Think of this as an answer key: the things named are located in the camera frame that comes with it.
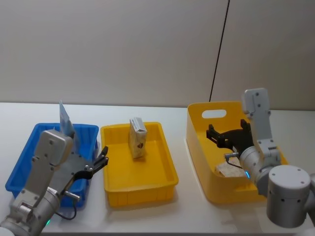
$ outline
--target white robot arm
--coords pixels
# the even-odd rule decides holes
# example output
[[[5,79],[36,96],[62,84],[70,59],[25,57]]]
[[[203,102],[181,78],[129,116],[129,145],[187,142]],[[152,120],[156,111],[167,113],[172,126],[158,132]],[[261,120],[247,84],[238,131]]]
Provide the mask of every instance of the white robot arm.
[[[105,147],[94,162],[89,162],[71,152],[72,145],[70,137],[56,130],[42,132],[29,178],[10,205],[10,214],[0,223],[0,235],[38,236],[59,209],[64,196],[73,199],[72,218],[75,217],[75,204],[80,197],[68,189],[78,179],[91,179],[107,165],[108,148]]]
[[[248,173],[258,193],[267,197],[267,216],[273,223],[285,228],[298,227],[308,213],[315,224],[315,175],[299,167],[281,165],[280,152],[271,134],[267,90],[246,90],[242,107],[250,127],[242,120],[242,130],[220,134],[209,125],[207,138],[219,148],[233,151],[225,155],[227,163],[230,157],[239,158],[239,168]],[[310,235],[315,235],[315,230],[311,231]]]

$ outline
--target table surface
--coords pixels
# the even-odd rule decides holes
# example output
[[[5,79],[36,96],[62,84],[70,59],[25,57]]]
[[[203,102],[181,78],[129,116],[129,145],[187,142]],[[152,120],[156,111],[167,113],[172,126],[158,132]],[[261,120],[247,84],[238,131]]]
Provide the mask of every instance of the table surface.
[[[213,205],[205,198],[186,143],[187,108],[65,105],[73,123],[99,127],[128,123],[137,116],[162,124],[179,177],[174,200],[112,209],[97,173],[86,206],[66,221],[54,215],[44,233],[294,233],[313,227],[309,217],[295,229],[274,225],[266,216],[266,202]],[[13,196],[5,183],[32,132],[40,122],[59,122],[57,104],[0,103],[0,218],[9,212]],[[292,165],[314,172],[315,112],[272,111],[274,140]]]

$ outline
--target gray wall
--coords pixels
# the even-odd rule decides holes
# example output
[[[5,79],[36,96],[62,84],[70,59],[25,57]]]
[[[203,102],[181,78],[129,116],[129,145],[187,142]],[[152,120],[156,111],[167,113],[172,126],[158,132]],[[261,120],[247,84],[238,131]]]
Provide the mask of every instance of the gray wall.
[[[268,89],[274,109],[315,110],[315,1],[232,0],[212,101]]]
[[[209,101],[227,0],[0,0],[0,101]],[[315,1],[231,0],[212,101],[315,110]]]
[[[208,101],[226,5],[0,0],[0,101]]]

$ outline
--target black cable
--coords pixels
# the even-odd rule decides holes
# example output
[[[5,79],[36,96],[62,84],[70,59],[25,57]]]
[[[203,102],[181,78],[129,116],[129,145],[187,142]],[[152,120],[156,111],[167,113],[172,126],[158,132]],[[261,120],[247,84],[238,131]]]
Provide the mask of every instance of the black cable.
[[[223,30],[222,30],[222,34],[221,34],[221,40],[220,40],[220,46],[219,46],[219,51],[218,51],[218,57],[217,57],[217,63],[216,63],[215,73],[214,73],[214,75],[213,75],[213,80],[212,80],[212,86],[211,86],[211,92],[210,92],[209,102],[211,101],[213,86],[214,86],[214,84],[215,84],[215,77],[216,77],[216,73],[217,73],[217,67],[218,67],[218,62],[219,62],[219,56],[220,56],[221,45],[222,45],[222,40],[223,40],[223,35],[224,35],[224,30],[225,30],[225,24],[226,24],[226,19],[227,19],[227,12],[228,12],[229,6],[230,6],[230,0],[227,1],[227,8],[226,8],[226,13],[225,13],[225,19],[224,19],[224,24],[223,24]]]
[[[76,201],[73,201],[73,209],[74,209],[74,215],[72,217],[66,217],[64,215],[61,215],[60,213],[58,212],[55,212],[56,215],[60,216],[62,219],[65,219],[65,220],[73,220],[76,216],[77,216],[77,206],[75,205],[76,204]]]
[[[227,162],[227,164],[229,164],[229,165],[231,165],[231,166],[234,166],[234,167],[237,167],[237,168],[242,169],[242,167],[241,167],[241,166],[234,165],[234,164],[230,163],[228,160],[226,160],[226,162]]]

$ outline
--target yellow plastic bin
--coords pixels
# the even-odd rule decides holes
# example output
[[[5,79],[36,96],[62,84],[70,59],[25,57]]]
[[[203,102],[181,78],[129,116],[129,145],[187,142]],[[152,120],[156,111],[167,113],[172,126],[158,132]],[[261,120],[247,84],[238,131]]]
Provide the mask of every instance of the yellow plastic bin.
[[[226,110],[226,115],[222,118],[203,118],[202,113],[207,110]],[[203,191],[212,203],[254,202],[265,199],[258,195],[257,188],[246,177],[223,177],[215,171],[215,167],[225,161],[223,155],[231,150],[218,148],[207,139],[206,130],[209,124],[220,133],[241,129],[241,119],[249,122],[242,112],[240,102],[206,102],[188,106],[187,144]],[[287,164],[282,153],[281,163]]]
[[[104,189],[109,205],[120,207],[173,198],[177,173],[162,126],[145,122],[148,131],[145,155],[133,159],[128,145],[130,124],[101,128],[102,147],[108,146]]]

